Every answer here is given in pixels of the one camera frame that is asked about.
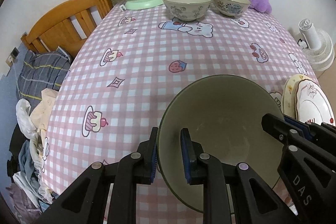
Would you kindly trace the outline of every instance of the white tag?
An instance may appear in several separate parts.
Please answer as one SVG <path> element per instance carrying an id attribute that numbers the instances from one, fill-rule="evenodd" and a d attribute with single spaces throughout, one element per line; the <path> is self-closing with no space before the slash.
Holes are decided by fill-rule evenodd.
<path id="1" fill-rule="evenodd" d="M 126 11 L 127 9 L 126 9 L 126 7 L 125 7 L 125 5 L 120 5 L 120 10 L 122 11 L 122 12 L 124 12 L 124 11 Z"/>

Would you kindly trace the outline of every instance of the wooden headboard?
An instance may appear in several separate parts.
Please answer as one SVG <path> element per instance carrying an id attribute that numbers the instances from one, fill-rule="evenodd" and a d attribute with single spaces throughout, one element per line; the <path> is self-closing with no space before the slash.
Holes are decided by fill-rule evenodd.
<path id="1" fill-rule="evenodd" d="M 89 11 L 96 6 L 101 19 L 113 8 L 111 0 L 69 0 L 47 12 L 33 26 L 29 34 L 23 34 L 22 42 L 33 52 L 54 51 L 61 46 L 73 57 L 86 41 L 81 39 L 70 17 L 75 16 L 86 37 L 97 27 Z"/>

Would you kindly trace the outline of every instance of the fan base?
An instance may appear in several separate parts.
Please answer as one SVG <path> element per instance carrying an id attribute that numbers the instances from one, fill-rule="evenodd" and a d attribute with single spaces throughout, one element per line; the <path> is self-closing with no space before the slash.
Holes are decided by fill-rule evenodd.
<path id="1" fill-rule="evenodd" d="M 127 10 L 142 10 L 162 5 L 162 0 L 129 0 L 125 3 Z"/>

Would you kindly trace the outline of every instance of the table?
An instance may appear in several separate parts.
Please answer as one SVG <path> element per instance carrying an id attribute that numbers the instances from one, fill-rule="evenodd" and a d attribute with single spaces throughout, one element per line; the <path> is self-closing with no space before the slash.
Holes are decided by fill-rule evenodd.
<path id="1" fill-rule="evenodd" d="M 43 181 L 61 194 L 91 163 L 134 152 L 160 124 L 168 104 L 193 81 L 239 75 L 269 93 L 302 73 L 317 81 L 289 32 L 271 15 L 248 9 L 230 19 L 212 7 L 186 23 L 164 5 L 115 6 L 75 58 L 51 113 Z M 137 223 L 202 223 L 202 214 L 170 192 L 157 172 L 137 187 Z"/>

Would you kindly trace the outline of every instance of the white fan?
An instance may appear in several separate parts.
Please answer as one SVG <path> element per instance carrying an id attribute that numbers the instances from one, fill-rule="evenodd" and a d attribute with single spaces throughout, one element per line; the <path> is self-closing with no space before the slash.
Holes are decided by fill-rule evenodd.
<path id="1" fill-rule="evenodd" d="M 299 23 L 300 32 L 305 42 L 299 43 L 314 71 L 323 71 L 331 66 L 335 58 L 335 51 L 330 35 L 322 29 L 314 27 L 309 19 Z"/>

